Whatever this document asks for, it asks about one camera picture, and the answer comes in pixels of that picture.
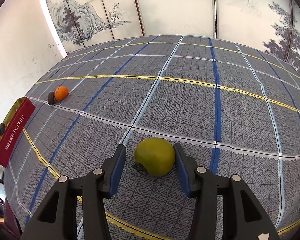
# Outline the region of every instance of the yellow stripe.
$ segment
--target yellow stripe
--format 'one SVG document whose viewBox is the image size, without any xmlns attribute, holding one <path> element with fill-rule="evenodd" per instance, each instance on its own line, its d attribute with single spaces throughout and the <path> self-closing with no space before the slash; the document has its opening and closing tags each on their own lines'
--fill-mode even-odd
<svg viewBox="0 0 300 240">
<path fill-rule="evenodd" d="M 85 78 L 103 78 L 103 77 L 113 77 L 113 78 L 136 78 L 136 79 L 152 79 L 152 80 L 155 80 L 155 79 L 158 78 L 158 77 L 156 77 L 156 76 L 137 76 L 137 75 L 92 75 L 92 76 L 87 76 L 87 77 L 85 77 Z M 40 82 L 37 82 L 36 84 L 45 83 L 45 82 L 51 82 L 51 81 L 56 81 L 56 80 L 64 80 L 64 79 L 82 79 L 82 78 L 84 78 L 84 77 L 65 77 L 65 78 L 56 78 L 56 79 L 52 79 L 52 80 L 40 81 Z M 208 82 L 198 81 L 198 80 L 185 79 L 185 78 L 161 77 L 160 79 L 161 79 L 161 80 L 165 80 L 165 81 L 173 81 L 173 82 L 188 83 L 188 84 L 199 85 L 199 86 L 205 86 L 205 87 L 211 87 L 211 88 L 218 87 L 218 88 L 220 88 L 220 89 L 222 89 L 222 90 L 241 93 L 241 94 L 244 94 L 244 95 L 247 95 L 247 96 L 250 96 L 250 97 L 254 97 L 254 98 L 258 98 L 258 99 L 261 99 L 261 100 L 265 100 L 265 101 L 268 100 L 270 103 L 273 103 L 273 104 L 275 104 L 275 105 L 282 106 L 282 107 L 288 108 L 288 109 L 290 109 L 290 110 L 292 110 L 292 111 L 294 111 L 294 112 L 300 113 L 300 110 L 299 110 L 299 109 L 297 109 L 297 108 L 295 108 L 295 107 L 292 107 L 292 106 L 289 106 L 289 105 L 287 105 L 287 104 L 285 104 L 285 103 L 276 101 L 276 100 L 274 100 L 274 99 L 265 98 L 265 97 L 263 97 L 263 96 L 259 96 L 259 95 L 256 95 L 256 94 L 253 94 L 253 93 L 250 93 L 250 92 L 241 90 L 241 89 L 237 89 L 237 88 L 231 88 L 231 87 L 226 87 L 226 86 L 223 86 L 223 85 L 216 85 L 216 84 L 213 84 L 213 83 L 208 83 Z"/>
<path fill-rule="evenodd" d="M 283 235 L 284 233 L 290 231 L 291 229 L 295 228 L 296 226 L 300 225 L 300 219 L 297 220 L 296 222 L 292 223 L 291 225 L 285 227 L 285 228 L 282 228 L 280 230 L 278 230 L 278 235 L 281 236 Z"/>
<path fill-rule="evenodd" d="M 23 133 L 26 136 L 26 139 L 28 140 L 29 144 L 31 145 L 33 151 L 35 152 L 36 156 L 38 157 L 39 161 L 48 168 L 48 170 L 51 172 L 51 174 L 56 178 L 59 179 L 60 177 L 60 173 L 57 172 L 56 169 L 54 169 L 49 162 L 41 155 L 40 151 L 38 150 L 38 148 L 34 145 L 33 141 L 31 140 L 30 136 L 28 135 L 28 133 L 26 132 L 26 130 L 23 128 Z M 78 196 L 77 199 L 82 203 L 82 197 Z M 115 217 L 114 215 L 111 215 L 110 213 L 106 212 L 106 219 L 107 221 L 109 221 L 110 223 L 116 225 L 119 228 L 122 228 L 123 230 L 134 234 L 136 236 L 142 237 L 144 239 L 148 239 L 148 240 L 171 240 L 169 238 L 163 237 L 163 236 L 159 236 L 156 235 L 154 233 L 145 231 L 141 228 L 137 228 L 117 217 Z"/>
<path fill-rule="evenodd" d="M 104 49 L 115 49 L 115 48 L 120 48 L 120 47 L 123 47 L 123 46 L 134 46 L 134 45 L 141 45 L 141 44 L 177 44 L 176 42 L 139 42 L 139 43 L 133 43 L 133 44 L 127 44 L 127 45 L 119 45 L 119 46 L 113 46 L 113 47 L 108 47 L 108 48 L 104 48 Z M 215 49 L 223 49 L 223 50 L 226 50 L 226 51 L 230 51 L 230 52 L 235 52 L 235 53 L 240 53 L 239 51 L 236 51 L 236 50 L 232 50 L 232 49 L 226 49 L 226 48 L 220 48 L 220 47 L 214 47 L 214 46 L 209 46 L 209 45 L 202 45 L 202 44 L 191 44 L 191 43 L 180 43 L 180 44 L 183 44 L 183 45 L 194 45 L 194 46 L 201 46 L 201 47 L 207 47 L 207 48 L 215 48 Z M 85 52 L 85 53 L 82 53 L 82 54 L 78 54 L 78 55 L 75 55 L 75 56 L 72 56 L 72 57 L 77 57 L 77 56 L 81 56 L 81 55 L 85 55 L 85 54 L 88 54 L 88 53 L 91 53 L 91 52 L 95 52 L 95 51 L 98 51 L 98 50 L 104 50 L 104 49 L 95 49 L 95 50 L 92 50 L 90 52 Z M 246 54 L 246 53 L 243 53 L 244 55 L 246 56 L 249 56 L 249 57 L 253 57 L 253 58 L 256 58 L 256 59 L 260 59 L 266 63 L 269 63 L 273 66 L 276 66 L 278 68 L 281 68 L 282 70 L 290 73 L 291 75 L 297 77 L 300 79 L 300 76 L 298 75 L 295 75 L 294 73 L 286 70 L 285 68 L 279 66 L 279 65 L 276 65 L 270 61 L 266 61 L 262 58 L 259 58 L 259 57 L 256 57 L 256 56 L 253 56 L 253 55 L 250 55 L 250 54 Z"/>
</svg>

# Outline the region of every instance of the wall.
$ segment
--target wall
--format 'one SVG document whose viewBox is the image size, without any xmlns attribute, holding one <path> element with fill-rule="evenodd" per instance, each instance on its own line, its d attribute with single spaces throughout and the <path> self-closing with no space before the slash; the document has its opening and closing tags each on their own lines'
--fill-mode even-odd
<svg viewBox="0 0 300 240">
<path fill-rule="evenodd" d="M 216 0 L 216 10 L 214 0 L 47 0 L 47 4 L 69 52 L 133 36 L 197 35 L 268 51 L 300 74 L 300 9 L 292 0 Z"/>
<path fill-rule="evenodd" d="M 0 123 L 13 103 L 66 56 L 49 21 L 53 27 L 45 0 L 6 0 L 0 8 Z"/>
</svg>

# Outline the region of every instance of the triangular cutout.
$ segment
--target triangular cutout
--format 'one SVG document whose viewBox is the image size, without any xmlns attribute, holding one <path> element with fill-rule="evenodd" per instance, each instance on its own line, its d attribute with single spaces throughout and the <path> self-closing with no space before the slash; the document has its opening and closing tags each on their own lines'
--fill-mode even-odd
<svg viewBox="0 0 300 240">
<path fill-rule="evenodd" d="M 250 197 L 244 190 L 241 190 L 241 199 L 242 199 L 244 220 L 246 222 L 260 220 L 261 215 L 260 215 L 258 209 L 253 204 L 252 200 L 250 199 Z"/>
<path fill-rule="evenodd" d="M 43 208 L 38 220 L 53 224 L 56 221 L 59 192 L 55 192 Z"/>
</svg>

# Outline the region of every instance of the green fruit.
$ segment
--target green fruit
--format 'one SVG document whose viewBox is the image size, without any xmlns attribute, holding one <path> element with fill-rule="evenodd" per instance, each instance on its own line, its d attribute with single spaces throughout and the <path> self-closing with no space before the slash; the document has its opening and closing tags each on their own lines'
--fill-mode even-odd
<svg viewBox="0 0 300 240">
<path fill-rule="evenodd" d="M 136 163 L 140 163 L 152 176 L 164 176 L 172 169 L 175 153 L 173 146 L 162 138 L 147 138 L 141 141 L 134 152 Z"/>
</svg>

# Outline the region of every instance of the red label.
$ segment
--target red label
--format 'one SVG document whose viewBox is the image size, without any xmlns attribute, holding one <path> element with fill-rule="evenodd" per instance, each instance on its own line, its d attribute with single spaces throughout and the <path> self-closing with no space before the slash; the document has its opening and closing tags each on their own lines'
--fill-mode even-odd
<svg viewBox="0 0 300 240">
<path fill-rule="evenodd" d="M 7 167 L 13 147 L 34 110 L 35 106 L 26 98 L 4 131 L 0 141 L 0 165 L 3 167 Z"/>
</svg>

